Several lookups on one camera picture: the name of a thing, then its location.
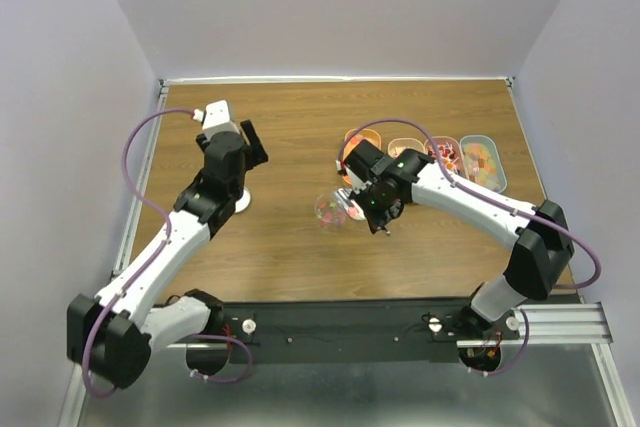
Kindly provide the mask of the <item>silver metal scoop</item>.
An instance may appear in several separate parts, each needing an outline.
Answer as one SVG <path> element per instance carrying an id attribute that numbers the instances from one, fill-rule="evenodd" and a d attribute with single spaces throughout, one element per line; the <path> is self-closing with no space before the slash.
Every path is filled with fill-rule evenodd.
<path id="1" fill-rule="evenodd" d="M 334 192 L 334 198 L 350 219 L 354 221 L 365 221 L 366 218 L 362 209 L 350 198 L 350 194 L 350 189 L 339 188 Z"/>

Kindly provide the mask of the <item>orange tray star candies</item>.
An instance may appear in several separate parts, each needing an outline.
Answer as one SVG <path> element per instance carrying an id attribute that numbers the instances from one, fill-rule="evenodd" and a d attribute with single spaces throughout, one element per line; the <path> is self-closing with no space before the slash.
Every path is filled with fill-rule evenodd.
<path id="1" fill-rule="evenodd" d="M 363 140 L 366 140 L 373 146 L 375 146 L 378 150 L 382 149 L 382 138 L 380 134 L 369 128 L 362 129 L 358 133 L 356 133 L 355 129 L 351 129 L 346 132 L 343 139 L 343 146 L 339 151 L 339 157 L 337 166 L 341 167 L 341 160 L 344 160 L 351 151 L 357 147 Z"/>

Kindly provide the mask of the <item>clear glass jar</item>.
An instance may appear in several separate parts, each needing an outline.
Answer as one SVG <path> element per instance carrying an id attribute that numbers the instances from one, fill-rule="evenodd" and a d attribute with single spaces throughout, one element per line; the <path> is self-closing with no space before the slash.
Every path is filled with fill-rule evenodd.
<path id="1" fill-rule="evenodd" d="M 321 194 L 315 201 L 314 212 L 320 227 L 336 231 L 345 227 L 349 216 L 335 191 Z"/>

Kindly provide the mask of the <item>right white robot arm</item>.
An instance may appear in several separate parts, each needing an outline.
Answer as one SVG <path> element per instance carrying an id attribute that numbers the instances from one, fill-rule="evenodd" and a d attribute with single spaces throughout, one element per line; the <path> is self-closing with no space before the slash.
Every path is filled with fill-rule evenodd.
<path id="1" fill-rule="evenodd" d="M 452 326 L 474 339 L 526 300 L 544 301 L 574 254 L 562 208 L 504 197 L 441 169 L 437 160 L 414 149 L 393 158 L 363 140 L 343 160 L 372 233 L 386 232 L 408 204 L 447 212 L 493 237 L 510 253 L 505 270 L 483 283 L 454 314 Z"/>

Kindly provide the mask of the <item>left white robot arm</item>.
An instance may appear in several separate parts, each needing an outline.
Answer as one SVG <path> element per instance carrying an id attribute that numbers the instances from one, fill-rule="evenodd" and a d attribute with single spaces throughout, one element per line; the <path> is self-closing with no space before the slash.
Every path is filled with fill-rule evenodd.
<path id="1" fill-rule="evenodd" d="M 154 307 L 186 261 L 235 214 L 247 172 L 268 160 L 250 120 L 215 120 L 202 111 L 193 117 L 202 125 L 196 138 L 202 168 L 171 211 L 151 206 L 163 225 L 131 264 L 97 294 L 80 294 L 67 308 L 67 357 L 80 366 L 84 387 L 95 398 L 130 387 L 153 353 L 183 338 L 219 343 L 227 353 L 249 349 L 232 337 L 217 299 L 202 291 Z"/>

